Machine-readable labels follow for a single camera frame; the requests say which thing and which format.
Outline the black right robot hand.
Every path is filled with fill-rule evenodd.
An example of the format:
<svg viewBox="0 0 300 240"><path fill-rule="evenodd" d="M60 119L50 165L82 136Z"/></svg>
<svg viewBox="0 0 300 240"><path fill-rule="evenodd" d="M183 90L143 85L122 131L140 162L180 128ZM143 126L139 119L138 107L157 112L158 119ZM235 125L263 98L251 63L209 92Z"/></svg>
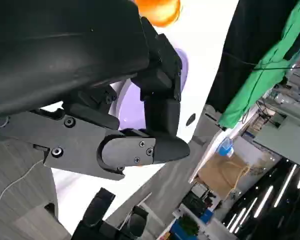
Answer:
<svg viewBox="0 0 300 240"><path fill-rule="evenodd" d="M142 236L148 218L148 212L135 205L120 227L114 227L103 220L115 195L101 188L77 225L72 240L137 240Z"/></svg>

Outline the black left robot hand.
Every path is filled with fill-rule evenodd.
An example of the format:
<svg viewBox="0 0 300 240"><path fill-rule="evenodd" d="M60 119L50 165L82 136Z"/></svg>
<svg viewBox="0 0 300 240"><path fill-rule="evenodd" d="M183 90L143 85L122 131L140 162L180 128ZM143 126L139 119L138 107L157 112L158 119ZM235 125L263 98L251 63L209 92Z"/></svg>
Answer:
<svg viewBox="0 0 300 240"><path fill-rule="evenodd" d="M183 159L182 67L133 1L0 0L0 136L116 181Z"/></svg>

